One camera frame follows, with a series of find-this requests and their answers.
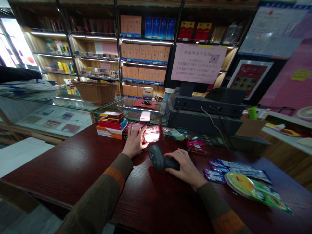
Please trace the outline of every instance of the mouse pad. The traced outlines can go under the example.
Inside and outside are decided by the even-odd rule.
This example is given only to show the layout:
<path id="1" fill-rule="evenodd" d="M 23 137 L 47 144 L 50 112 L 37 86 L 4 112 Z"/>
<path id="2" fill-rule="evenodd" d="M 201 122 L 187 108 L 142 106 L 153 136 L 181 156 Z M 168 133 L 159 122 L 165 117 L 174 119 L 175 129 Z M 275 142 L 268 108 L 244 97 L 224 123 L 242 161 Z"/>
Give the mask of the mouse pad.
<path id="1" fill-rule="evenodd" d="M 157 102 L 153 102 L 153 101 L 149 101 L 152 104 L 151 105 L 144 105 L 142 104 L 144 100 L 138 100 L 135 104 L 133 104 L 132 106 L 138 106 L 138 107 L 144 107 L 144 108 L 149 108 L 149 109 L 156 109 L 157 106 Z"/>

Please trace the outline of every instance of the wicker basket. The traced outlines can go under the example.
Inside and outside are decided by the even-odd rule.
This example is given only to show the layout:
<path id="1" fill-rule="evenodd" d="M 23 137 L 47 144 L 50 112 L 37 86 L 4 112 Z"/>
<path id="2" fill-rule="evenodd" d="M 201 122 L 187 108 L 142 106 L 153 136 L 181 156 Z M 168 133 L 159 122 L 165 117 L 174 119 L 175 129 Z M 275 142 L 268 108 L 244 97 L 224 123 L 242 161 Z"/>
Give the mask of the wicker basket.
<path id="1" fill-rule="evenodd" d="M 73 82 L 84 101 L 105 103 L 113 101 L 117 84 L 105 84 L 102 82 Z"/>

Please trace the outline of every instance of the orange stripe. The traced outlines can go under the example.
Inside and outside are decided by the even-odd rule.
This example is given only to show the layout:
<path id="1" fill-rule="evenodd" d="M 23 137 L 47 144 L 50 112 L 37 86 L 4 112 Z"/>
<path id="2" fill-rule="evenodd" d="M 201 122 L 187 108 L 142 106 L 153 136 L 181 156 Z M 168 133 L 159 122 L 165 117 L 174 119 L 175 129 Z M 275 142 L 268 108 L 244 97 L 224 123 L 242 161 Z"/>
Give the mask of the orange stripe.
<path id="1" fill-rule="evenodd" d="M 228 233 L 234 234 L 245 228 L 245 224 L 237 216 L 234 211 L 229 211 L 226 214 L 211 220 L 212 226 L 216 234 Z"/>
<path id="2" fill-rule="evenodd" d="M 108 174 L 109 176 L 113 177 L 119 185 L 120 192 L 122 191 L 122 189 L 124 188 L 123 186 L 124 186 L 125 181 L 120 171 L 118 171 L 114 167 L 109 167 L 106 169 L 106 171 L 104 171 L 103 174 Z"/>

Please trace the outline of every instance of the pink wall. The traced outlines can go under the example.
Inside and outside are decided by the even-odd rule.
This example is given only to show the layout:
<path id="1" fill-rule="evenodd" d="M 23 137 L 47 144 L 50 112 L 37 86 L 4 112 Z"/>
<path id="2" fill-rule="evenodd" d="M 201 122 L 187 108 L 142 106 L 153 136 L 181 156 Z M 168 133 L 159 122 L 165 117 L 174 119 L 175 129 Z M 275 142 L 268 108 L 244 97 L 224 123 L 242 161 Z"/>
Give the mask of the pink wall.
<path id="1" fill-rule="evenodd" d="M 259 103 L 297 110 L 312 106 L 312 74 L 305 81 L 291 80 L 296 70 L 312 71 L 312 37 L 302 41 Z"/>

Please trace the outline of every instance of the monitor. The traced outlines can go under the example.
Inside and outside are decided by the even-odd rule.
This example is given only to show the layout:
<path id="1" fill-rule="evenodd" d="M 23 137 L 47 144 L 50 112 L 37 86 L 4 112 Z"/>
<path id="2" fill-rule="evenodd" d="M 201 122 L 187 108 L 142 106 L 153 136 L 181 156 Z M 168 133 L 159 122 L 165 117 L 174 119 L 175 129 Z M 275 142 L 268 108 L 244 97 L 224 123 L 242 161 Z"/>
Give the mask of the monitor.
<path id="1" fill-rule="evenodd" d="M 176 54 L 175 52 L 176 52 L 176 45 L 170 48 L 164 87 L 172 88 L 172 89 L 180 87 L 180 91 L 181 91 L 180 94 L 184 96 L 192 96 L 193 92 L 205 93 L 208 89 L 209 84 L 171 80 L 173 62 L 175 60 L 175 54 Z"/>

